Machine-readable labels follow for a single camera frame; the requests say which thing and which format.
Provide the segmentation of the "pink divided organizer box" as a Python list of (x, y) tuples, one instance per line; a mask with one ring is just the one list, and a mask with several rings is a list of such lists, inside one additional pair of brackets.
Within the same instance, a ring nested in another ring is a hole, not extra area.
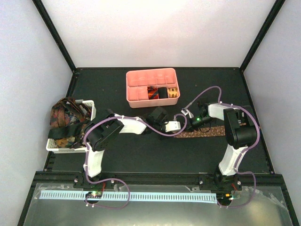
[[(167, 87), (178, 89), (177, 98), (148, 99), (147, 87)], [(180, 97), (180, 89), (174, 68), (135, 70), (126, 73), (127, 101), (131, 108), (145, 108), (175, 105)]]

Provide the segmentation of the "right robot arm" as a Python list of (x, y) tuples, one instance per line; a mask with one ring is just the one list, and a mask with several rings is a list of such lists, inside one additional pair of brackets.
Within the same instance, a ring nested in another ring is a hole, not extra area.
[(182, 113), (189, 117), (187, 129), (194, 131), (199, 127), (219, 119), (224, 122), (227, 148), (222, 161), (214, 172), (214, 185), (226, 189), (235, 181), (238, 168), (246, 152), (255, 147), (260, 139), (260, 129), (253, 115), (237, 105), (213, 103), (199, 107), (200, 113), (194, 116), (187, 108)]

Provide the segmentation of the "yellow black rolled tie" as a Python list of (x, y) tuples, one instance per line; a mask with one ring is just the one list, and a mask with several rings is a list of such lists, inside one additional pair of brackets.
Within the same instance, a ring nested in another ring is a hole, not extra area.
[(167, 88), (167, 93), (169, 98), (177, 98), (178, 97), (178, 89), (177, 87), (174, 88)]

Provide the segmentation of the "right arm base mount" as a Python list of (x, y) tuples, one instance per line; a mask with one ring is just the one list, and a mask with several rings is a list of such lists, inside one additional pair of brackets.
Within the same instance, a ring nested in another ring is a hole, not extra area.
[(234, 200), (234, 193), (241, 191), (237, 175), (223, 176), (220, 173), (200, 174), (198, 177), (200, 190), (210, 190), (216, 194), (217, 201), (228, 207)]

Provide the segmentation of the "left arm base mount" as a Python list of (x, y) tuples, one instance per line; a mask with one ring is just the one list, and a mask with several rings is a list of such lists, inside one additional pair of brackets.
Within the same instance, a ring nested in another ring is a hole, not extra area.
[(76, 174), (73, 182), (73, 188), (82, 189), (87, 191), (84, 197), (84, 201), (90, 204), (96, 204), (100, 201), (105, 191), (112, 190), (115, 183), (114, 179), (104, 181), (101, 183), (96, 183), (101, 180), (101, 176), (95, 176), (93, 178), (88, 177), (91, 183), (87, 180), (84, 172)]

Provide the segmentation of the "left black frame post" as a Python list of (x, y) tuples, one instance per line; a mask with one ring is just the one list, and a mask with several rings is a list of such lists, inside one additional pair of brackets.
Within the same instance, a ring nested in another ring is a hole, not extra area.
[(34, 6), (36, 7), (37, 11), (39, 12), (43, 22), (45, 23), (46, 27), (48, 28), (53, 40), (55, 41), (56, 45), (58, 46), (62, 56), (64, 57), (67, 65), (69, 66), (70, 70), (74, 73), (77, 70), (66, 46), (63, 43), (47, 9), (45, 8), (43, 2), (41, 0), (32, 0)]

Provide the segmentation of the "right black frame post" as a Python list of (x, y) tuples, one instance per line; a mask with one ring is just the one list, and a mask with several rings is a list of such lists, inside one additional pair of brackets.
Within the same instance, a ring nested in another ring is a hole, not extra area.
[(276, 19), (278, 13), (280, 12), (282, 6), (284, 5), (285, 0), (276, 0), (269, 11), (264, 23), (262, 24), (258, 34), (256, 35), (246, 57), (244, 58), (241, 66), (240, 71), (242, 73), (245, 72), (246, 68), (248, 67), (249, 63), (251, 62), (253, 56), (255, 55), (258, 47), (260, 46), (261, 42), (263, 41), (265, 35), (267, 34), (268, 30), (272, 26), (274, 20)]

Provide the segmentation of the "brown floral tie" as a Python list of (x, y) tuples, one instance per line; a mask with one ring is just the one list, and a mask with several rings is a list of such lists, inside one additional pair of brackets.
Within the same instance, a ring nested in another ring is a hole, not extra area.
[(198, 138), (198, 137), (224, 137), (225, 127), (215, 126), (200, 128), (193, 132), (184, 131), (181, 134), (175, 136), (176, 138)]

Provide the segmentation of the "black frame post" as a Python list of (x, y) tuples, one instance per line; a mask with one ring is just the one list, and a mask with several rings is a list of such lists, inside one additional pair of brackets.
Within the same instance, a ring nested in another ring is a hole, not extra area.
[(43, 22), (45, 23), (46, 27), (48, 28), (53, 40), (55, 41), (56, 45), (58, 46), (62, 56), (64, 57), (67, 65), (69, 66), (70, 70), (74, 73), (77, 70), (66, 46), (63, 43), (47, 9), (45, 8), (43, 2), (41, 0), (32, 0), (34, 6), (36, 7), (37, 11), (39, 12)]
[(272, 26), (274, 20), (276, 19), (278, 13), (280, 12), (282, 6), (284, 5), (285, 0), (276, 0), (269, 11), (264, 23), (262, 24), (258, 34), (256, 35), (246, 57), (244, 58), (241, 66), (240, 71), (242, 73), (245, 72), (246, 68), (248, 67), (249, 63), (251, 62), (253, 56), (255, 55), (258, 47), (260, 46), (261, 42), (263, 41), (265, 35), (267, 34), (268, 30)]

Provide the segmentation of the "orange black rolled tie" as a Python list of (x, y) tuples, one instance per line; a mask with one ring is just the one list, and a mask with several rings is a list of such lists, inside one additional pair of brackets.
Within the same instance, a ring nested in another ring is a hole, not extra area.
[(159, 94), (158, 94), (158, 88), (157, 87), (148, 86), (147, 87), (147, 92), (148, 92), (148, 99), (149, 100), (159, 99)]

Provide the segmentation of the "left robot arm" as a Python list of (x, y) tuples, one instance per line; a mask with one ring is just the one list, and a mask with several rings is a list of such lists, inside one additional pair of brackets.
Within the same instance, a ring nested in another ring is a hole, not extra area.
[(155, 108), (146, 116), (136, 116), (133, 120), (123, 118), (113, 113), (110, 109), (104, 115), (104, 123), (96, 126), (95, 122), (90, 122), (84, 128), (83, 142), (88, 152), (83, 165), (87, 173), (84, 182), (91, 188), (98, 187), (101, 182), (102, 159), (106, 146), (113, 141), (118, 134), (132, 133), (145, 135), (157, 130), (166, 132), (168, 113), (162, 107)]

